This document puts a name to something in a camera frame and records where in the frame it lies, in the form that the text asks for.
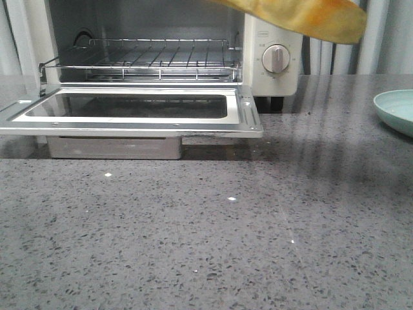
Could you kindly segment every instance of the curtain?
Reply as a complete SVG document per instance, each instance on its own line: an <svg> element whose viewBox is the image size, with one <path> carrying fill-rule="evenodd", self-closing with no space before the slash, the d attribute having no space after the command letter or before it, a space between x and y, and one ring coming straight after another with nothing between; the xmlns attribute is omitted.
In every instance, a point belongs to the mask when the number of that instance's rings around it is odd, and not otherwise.
<svg viewBox="0 0 413 310"><path fill-rule="evenodd" d="M19 58L3 1L0 1L0 74L6 76L21 74Z"/></svg>
<svg viewBox="0 0 413 310"><path fill-rule="evenodd" d="M411 0L353 0L368 14L358 45L305 38L304 74L413 74Z"/></svg>

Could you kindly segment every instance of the open oven door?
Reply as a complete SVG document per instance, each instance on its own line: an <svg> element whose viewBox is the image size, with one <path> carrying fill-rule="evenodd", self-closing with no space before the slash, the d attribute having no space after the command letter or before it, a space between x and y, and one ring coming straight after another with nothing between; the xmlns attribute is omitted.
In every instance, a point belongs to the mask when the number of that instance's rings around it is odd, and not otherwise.
<svg viewBox="0 0 413 310"><path fill-rule="evenodd" d="M263 128L248 86L70 85L0 111L0 134L46 136L59 158L169 159L182 136L260 138Z"/></svg>

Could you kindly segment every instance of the wire rack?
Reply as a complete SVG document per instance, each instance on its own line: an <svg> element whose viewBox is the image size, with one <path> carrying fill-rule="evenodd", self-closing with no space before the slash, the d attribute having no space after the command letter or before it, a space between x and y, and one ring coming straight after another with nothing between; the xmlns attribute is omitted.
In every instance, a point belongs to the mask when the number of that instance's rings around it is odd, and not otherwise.
<svg viewBox="0 0 413 310"><path fill-rule="evenodd" d="M66 81L236 81L239 51L218 39L90 39L40 71L62 69Z"/></svg>

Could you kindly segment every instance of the small label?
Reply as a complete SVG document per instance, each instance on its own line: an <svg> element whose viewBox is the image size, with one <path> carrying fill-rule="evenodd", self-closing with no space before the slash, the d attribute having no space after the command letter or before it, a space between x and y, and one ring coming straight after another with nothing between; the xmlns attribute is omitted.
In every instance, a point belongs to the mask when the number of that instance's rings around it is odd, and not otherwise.
<svg viewBox="0 0 413 310"><path fill-rule="evenodd" d="M270 34L268 31L259 31L258 36L259 37L268 37Z"/></svg>

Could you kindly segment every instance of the oven control panel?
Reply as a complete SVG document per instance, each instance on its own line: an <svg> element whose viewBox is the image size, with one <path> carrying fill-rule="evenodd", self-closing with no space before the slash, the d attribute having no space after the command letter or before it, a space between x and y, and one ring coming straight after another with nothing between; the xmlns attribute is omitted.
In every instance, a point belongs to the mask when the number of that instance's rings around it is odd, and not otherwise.
<svg viewBox="0 0 413 310"><path fill-rule="evenodd" d="M296 92L303 36L245 16L244 78L254 96Z"/></svg>

